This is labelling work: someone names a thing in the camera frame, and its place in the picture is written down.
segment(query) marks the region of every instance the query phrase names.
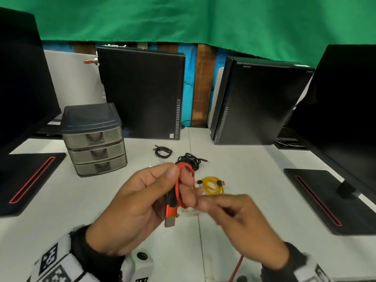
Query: drawer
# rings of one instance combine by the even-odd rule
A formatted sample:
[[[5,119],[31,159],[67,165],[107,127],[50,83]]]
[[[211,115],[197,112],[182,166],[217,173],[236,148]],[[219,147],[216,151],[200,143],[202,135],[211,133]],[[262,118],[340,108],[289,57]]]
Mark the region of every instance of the drawer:
[[[121,134],[121,127],[95,133],[75,133],[63,135],[63,139],[67,148],[99,146],[119,141],[122,138],[123,136]]]
[[[91,163],[114,158],[125,153],[124,140],[100,147],[68,150],[72,162],[75,164]]]
[[[127,156],[123,154],[119,157],[88,164],[74,164],[76,172],[80,176],[93,176],[120,169],[127,165]]]

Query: monitor screen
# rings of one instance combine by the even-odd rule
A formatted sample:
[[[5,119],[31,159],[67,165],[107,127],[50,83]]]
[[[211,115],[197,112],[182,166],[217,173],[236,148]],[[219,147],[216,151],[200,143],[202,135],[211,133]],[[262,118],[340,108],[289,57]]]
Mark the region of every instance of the monitor screen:
[[[61,113],[34,15],[0,8],[0,155]]]
[[[329,45],[288,126],[313,153],[375,201],[376,45]]]

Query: black monitor base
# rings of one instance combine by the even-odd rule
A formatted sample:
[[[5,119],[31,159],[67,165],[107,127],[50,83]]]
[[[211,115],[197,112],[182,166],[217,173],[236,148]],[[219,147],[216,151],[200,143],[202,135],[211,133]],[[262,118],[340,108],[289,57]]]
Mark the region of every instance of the black monitor base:
[[[65,153],[0,157],[0,217],[21,214],[65,157]]]
[[[376,213],[346,181],[326,170],[284,169],[285,175],[334,235],[376,235]]]

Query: coiled yellow cable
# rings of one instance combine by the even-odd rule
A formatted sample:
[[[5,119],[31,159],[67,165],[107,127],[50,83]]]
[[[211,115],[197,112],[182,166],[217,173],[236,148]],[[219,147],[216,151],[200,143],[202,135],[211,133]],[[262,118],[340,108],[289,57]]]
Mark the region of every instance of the coiled yellow cable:
[[[202,188],[204,188],[205,192],[208,193],[209,195],[224,194],[223,186],[218,185],[218,182],[224,185],[224,181],[221,181],[221,179],[214,177],[214,176],[208,176],[208,177],[205,177],[204,179],[201,179],[201,181],[202,181]],[[217,186],[217,188],[211,187],[208,183],[213,183],[214,185]]]

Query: air vent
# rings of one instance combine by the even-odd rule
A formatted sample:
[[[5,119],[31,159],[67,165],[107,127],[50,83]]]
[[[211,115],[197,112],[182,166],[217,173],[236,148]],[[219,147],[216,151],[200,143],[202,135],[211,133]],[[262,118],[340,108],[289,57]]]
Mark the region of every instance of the air vent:
[[[174,139],[179,139],[180,134],[180,114],[182,110],[182,101],[176,100],[176,121],[175,121],[175,135]]]
[[[223,132],[224,123],[226,122],[226,119],[227,119],[228,111],[229,111],[229,107],[226,107],[224,109],[222,120],[221,120],[221,125],[219,126],[218,134],[217,134],[217,137],[215,139],[216,144],[218,144],[219,141],[221,140],[221,135],[222,135],[222,132]]]

